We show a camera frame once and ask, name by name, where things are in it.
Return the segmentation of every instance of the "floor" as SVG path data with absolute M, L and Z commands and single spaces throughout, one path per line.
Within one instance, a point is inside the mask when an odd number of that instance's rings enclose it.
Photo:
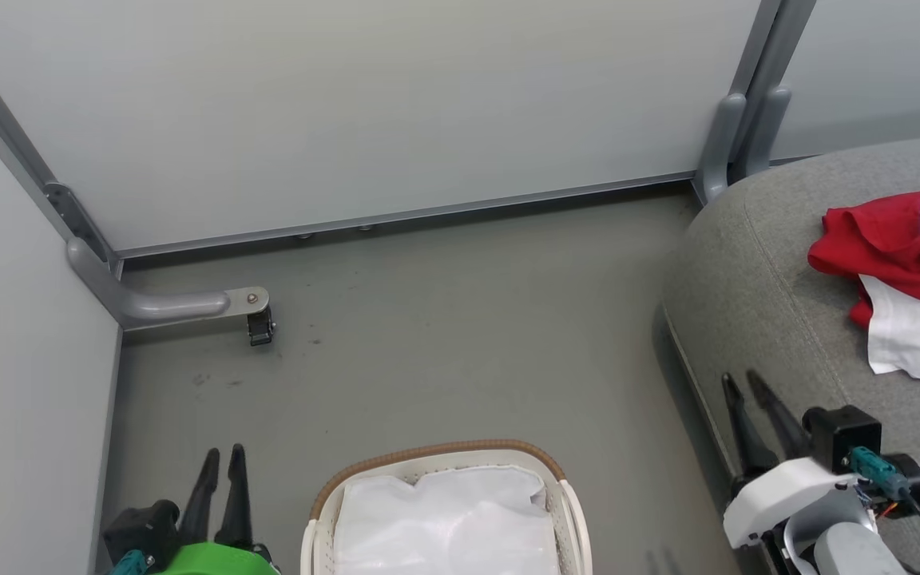
M 255 538 L 292 575 L 307 512 L 337 470 L 517 438 L 565 467 L 596 573 L 737 573 L 720 528 L 725 481 L 656 316 L 694 212 L 674 186 L 128 272 L 144 291 L 263 285 L 279 328 L 258 348 L 241 328 L 125 343 L 103 517 L 158 498 L 182 506 L 205 451 L 219 447 L 225 469 L 240 442 Z M 226 492 L 223 477 L 212 531 Z

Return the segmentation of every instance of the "red cloth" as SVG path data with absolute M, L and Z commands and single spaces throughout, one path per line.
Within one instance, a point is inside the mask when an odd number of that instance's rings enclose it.
M 854 208 L 830 208 L 825 236 L 811 245 L 807 262 L 833 276 L 877 277 L 920 299 L 920 192 L 880 197 Z M 864 290 L 851 320 L 868 330 L 872 305 Z

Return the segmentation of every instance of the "laundry basket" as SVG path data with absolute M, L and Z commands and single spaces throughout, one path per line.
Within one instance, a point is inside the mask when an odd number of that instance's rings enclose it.
M 393 476 L 415 483 L 424 474 L 472 466 L 517 466 L 545 484 L 545 507 L 556 531 L 561 575 L 592 575 L 591 543 L 584 512 L 563 470 L 543 450 L 515 440 L 462 441 L 398 451 L 355 463 L 335 474 L 318 493 L 300 546 L 300 575 L 335 575 L 332 538 L 347 482 Z

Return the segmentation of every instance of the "white robot part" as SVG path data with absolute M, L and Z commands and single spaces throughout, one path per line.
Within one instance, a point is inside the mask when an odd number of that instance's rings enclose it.
M 821 575 L 906 575 L 877 533 L 855 523 L 837 523 L 815 543 Z
M 812 565 L 803 557 L 802 552 L 827 531 L 840 524 L 854 525 L 878 537 L 875 516 L 869 514 L 865 509 L 854 489 L 846 491 L 832 489 L 817 502 L 804 507 L 786 520 L 786 526 L 783 528 L 783 549 L 787 559 L 790 560 L 799 575 L 820 575 L 820 569 L 825 569 L 824 563 L 819 564 L 818 568 Z M 828 540 L 833 545 L 840 545 L 836 538 Z
M 759 545 L 762 534 L 824 498 L 837 484 L 854 485 L 855 474 L 832 474 L 811 458 L 789 459 L 745 485 L 723 514 L 733 549 Z

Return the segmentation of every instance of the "sofa cushion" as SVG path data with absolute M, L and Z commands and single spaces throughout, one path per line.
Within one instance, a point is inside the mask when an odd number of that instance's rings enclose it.
M 738 182 L 698 215 L 676 251 L 664 308 L 734 473 L 739 470 L 720 388 L 725 371 L 756 368 L 793 414 L 851 403 L 883 423 L 883 452 L 920 463 L 920 381 L 873 375 L 866 335 L 847 319 L 857 287 L 807 265 L 826 208 L 920 190 L 920 141 L 847 150 Z M 748 393 L 749 414 L 780 454 Z M 882 534 L 920 565 L 920 521 L 885 521 Z

